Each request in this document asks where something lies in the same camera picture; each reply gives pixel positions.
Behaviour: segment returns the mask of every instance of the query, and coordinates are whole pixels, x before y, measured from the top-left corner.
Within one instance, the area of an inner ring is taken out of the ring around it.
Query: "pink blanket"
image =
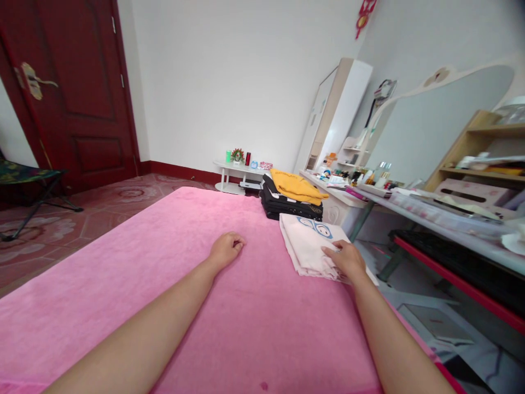
[[[349,287],[297,275],[259,199],[195,188],[0,300],[0,392],[41,392],[229,230],[248,245],[217,278],[153,391],[380,393]]]

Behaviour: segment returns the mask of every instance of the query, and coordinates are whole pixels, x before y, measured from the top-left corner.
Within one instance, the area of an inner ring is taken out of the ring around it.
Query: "patterned floor tile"
[[[185,186],[215,190],[201,182],[148,174],[71,196],[83,212],[43,205],[19,239],[0,242],[0,297]],[[12,233],[28,212],[29,208],[0,212],[0,232]]]

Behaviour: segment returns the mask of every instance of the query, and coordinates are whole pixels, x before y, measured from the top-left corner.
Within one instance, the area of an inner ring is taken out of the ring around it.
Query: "keyboard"
[[[455,242],[430,233],[393,230],[399,237],[481,290],[507,309],[525,317],[525,279],[502,269],[496,262]]]

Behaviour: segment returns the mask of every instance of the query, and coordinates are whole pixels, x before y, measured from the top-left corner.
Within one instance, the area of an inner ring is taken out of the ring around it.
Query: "hand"
[[[224,233],[213,243],[207,260],[221,270],[235,260],[244,245],[246,241],[236,232]]]
[[[332,244],[341,251],[339,253],[334,252],[324,246],[321,249],[352,282],[358,280],[360,274],[366,275],[365,260],[354,245],[343,240],[335,241]]]

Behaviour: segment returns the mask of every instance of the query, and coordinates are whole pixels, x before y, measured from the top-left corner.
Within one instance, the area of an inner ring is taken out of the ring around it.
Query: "door panel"
[[[54,168],[79,192],[137,175],[110,0],[0,0],[11,64],[29,63],[42,99],[25,96]]]

